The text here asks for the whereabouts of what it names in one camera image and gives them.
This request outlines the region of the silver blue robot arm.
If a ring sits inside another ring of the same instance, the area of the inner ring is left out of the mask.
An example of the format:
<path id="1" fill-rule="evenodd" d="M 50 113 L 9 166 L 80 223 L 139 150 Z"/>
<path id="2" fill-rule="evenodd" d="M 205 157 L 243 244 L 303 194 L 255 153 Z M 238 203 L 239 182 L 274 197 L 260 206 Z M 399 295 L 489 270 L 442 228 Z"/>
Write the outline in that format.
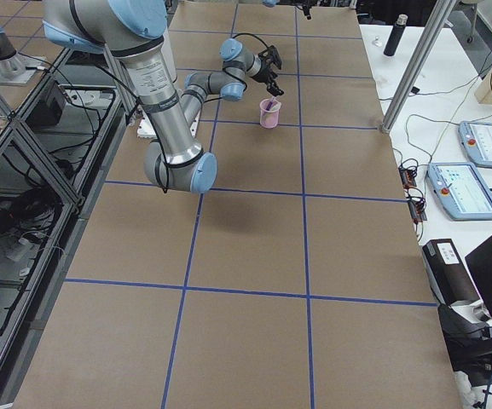
<path id="1" fill-rule="evenodd" d="M 162 54 L 167 13 L 162 1 L 47 1 L 47 39 L 69 49 L 109 51 L 130 78 L 156 133 L 144 157 L 155 186 L 191 193 L 209 191 L 217 160 L 190 131 Z"/>
<path id="2" fill-rule="evenodd" d="M 188 124 L 191 124 L 211 95 L 224 101 L 240 101 L 247 89 L 248 78 L 264 84 L 274 97 L 284 94 L 276 82 L 276 69 L 282 68 L 282 59 L 274 45 L 267 44 L 259 36 L 247 33 L 257 39 L 264 49 L 258 53 L 249 50 L 240 40 L 241 33 L 225 39 L 219 49 L 222 68 L 217 72 L 194 72 L 184 81 L 181 94 L 181 108 Z"/>

